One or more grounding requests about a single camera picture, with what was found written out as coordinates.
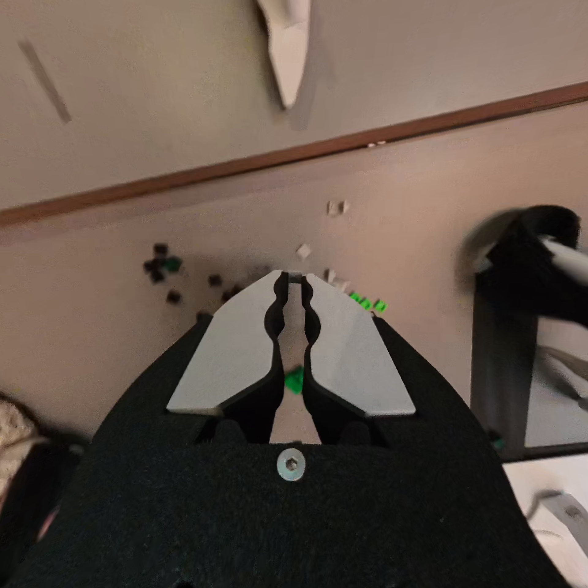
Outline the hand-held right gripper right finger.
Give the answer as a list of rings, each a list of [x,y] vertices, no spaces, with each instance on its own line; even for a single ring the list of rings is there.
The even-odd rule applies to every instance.
[[[335,409],[366,419],[416,413],[373,315],[350,296],[308,273],[303,398],[311,414]]]

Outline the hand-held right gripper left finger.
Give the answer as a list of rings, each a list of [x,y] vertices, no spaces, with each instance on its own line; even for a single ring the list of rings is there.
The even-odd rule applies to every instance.
[[[212,317],[166,406],[172,413],[220,415],[261,395],[274,412],[284,395],[278,337],[289,274],[273,270],[232,296]]]

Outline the pile of bright green lego pieces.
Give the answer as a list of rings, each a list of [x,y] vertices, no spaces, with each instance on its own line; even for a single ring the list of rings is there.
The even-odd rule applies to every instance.
[[[371,300],[357,292],[350,293],[349,298],[356,301],[362,308],[364,308],[364,310],[371,313],[383,314],[388,308],[388,304],[384,300],[380,298]]]

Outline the scattered black lego pieces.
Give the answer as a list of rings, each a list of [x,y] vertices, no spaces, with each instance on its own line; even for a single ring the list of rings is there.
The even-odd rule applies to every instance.
[[[151,258],[142,265],[151,284],[165,287],[165,305],[187,309],[195,323],[213,316],[246,288],[244,282],[230,282],[220,272],[200,275],[191,267],[191,262],[173,254],[165,242],[154,243]]]

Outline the black fuzzy object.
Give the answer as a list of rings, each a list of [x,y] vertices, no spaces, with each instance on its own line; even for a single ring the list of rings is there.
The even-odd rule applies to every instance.
[[[513,211],[475,271],[475,290],[506,312],[587,327],[587,276],[574,276],[561,251],[574,258],[581,219],[559,205]]]

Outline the person's cream knit sweater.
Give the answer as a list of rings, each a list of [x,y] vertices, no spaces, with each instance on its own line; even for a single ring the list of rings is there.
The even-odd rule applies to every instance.
[[[1,501],[32,449],[47,443],[33,418],[1,396]]]

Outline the white pointed part black base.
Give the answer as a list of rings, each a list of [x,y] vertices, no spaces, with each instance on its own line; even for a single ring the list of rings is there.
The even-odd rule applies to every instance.
[[[256,1],[268,35],[268,55],[284,109],[298,99],[308,55],[312,1]]]

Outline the small dark stick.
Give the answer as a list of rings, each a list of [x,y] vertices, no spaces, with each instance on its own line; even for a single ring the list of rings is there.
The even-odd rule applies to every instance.
[[[41,62],[35,47],[28,40],[19,40],[18,46],[29,63],[35,79],[38,81],[49,102],[54,107],[57,116],[62,121],[62,123],[69,123],[72,120],[72,117],[68,107],[66,106],[66,103],[59,93],[57,87],[55,86],[53,79]]]

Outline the dark metal frame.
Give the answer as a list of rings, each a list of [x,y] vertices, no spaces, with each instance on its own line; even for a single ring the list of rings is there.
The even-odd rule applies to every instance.
[[[587,442],[526,446],[538,322],[496,306],[475,287],[470,408],[506,463],[587,453]]]

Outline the grey metal bracket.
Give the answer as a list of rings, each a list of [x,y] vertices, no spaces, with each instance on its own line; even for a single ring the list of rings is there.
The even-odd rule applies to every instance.
[[[584,555],[587,555],[587,510],[571,494],[555,489],[538,491],[534,497],[526,519],[530,522],[541,508],[549,511],[563,524]]]

